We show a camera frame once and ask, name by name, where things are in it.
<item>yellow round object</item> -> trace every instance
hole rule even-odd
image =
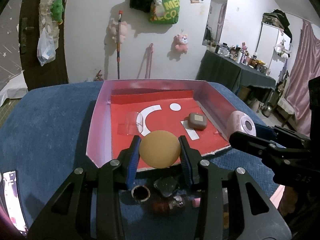
[[[163,169],[179,158],[181,151],[178,138],[168,131],[153,131],[142,138],[139,153],[150,167]]]

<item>pink curtain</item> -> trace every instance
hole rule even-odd
[[[218,27],[217,27],[217,33],[216,33],[216,38],[215,41],[219,42],[221,33],[222,33],[222,28],[223,28],[223,23],[224,23],[224,18],[226,17],[226,10],[227,10],[227,4],[224,3],[221,6],[220,9],[220,14],[219,14],[219,19],[218,19]]]
[[[285,98],[295,111],[297,131],[310,135],[308,81],[320,76],[320,40],[313,34],[311,23],[303,20],[296,61],[291,71],[290,84]]]

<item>white plastic bag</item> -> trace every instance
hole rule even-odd
[[[41,66],[55,60],[56,58],[53,37],[49,35],[45,28],[43,28],[39,38],[37,57]]]

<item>blue fabric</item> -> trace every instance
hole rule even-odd
[[[220,84],[211,85],[236,109],[247,113],[255,123],[263,124],[230,90]],[[20,201],[29,227],[75,168],[96,168],[85,151],[101,86],[102,82],[84,82],[32,90],[0,129],[0,171],[18,171]],[[222,168],[244,167],[268,196],[276,190],[272,171],[254,156],[232,149],[208,158]],[[152,185],[162,172],[167,171],[142,172],[135,184]],[[155,217],[148,211],[148,205],[133,203],[130,192],[121,193],[120,200],[126,240],[193,239],[197,209],[191,208],[190,202],[181,214]]]

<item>table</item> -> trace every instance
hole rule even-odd
[[[238,93],[241,86],[268,90],[276,88],[276,81],[273,78],[209,50],[205,52],[201,60],[196,79],[222,84],[235,94]]]
[[[230,90],[217,83],[211,85],[237,110],[248,114],[255,123],[264,124]],[[18,171],[20,202],[28,227],[75,168],[95,169],[85,152],[101,86],[102,82],[84,82],[32,90],[0,129],[0,171]],[[255,156],[227,149],[208,159],[224,169],[244,167],[269,197],[278,187],[272,180],[271,169]],[[151,187],[161,172],[164,171],[141,172],[135,183]],[[146,206],[132,201],[128,191],[120,194],[120,204],[126,240],[193,239],[198,209],[193,209],[191,204],[178,218],[156,220],[145,212]]]

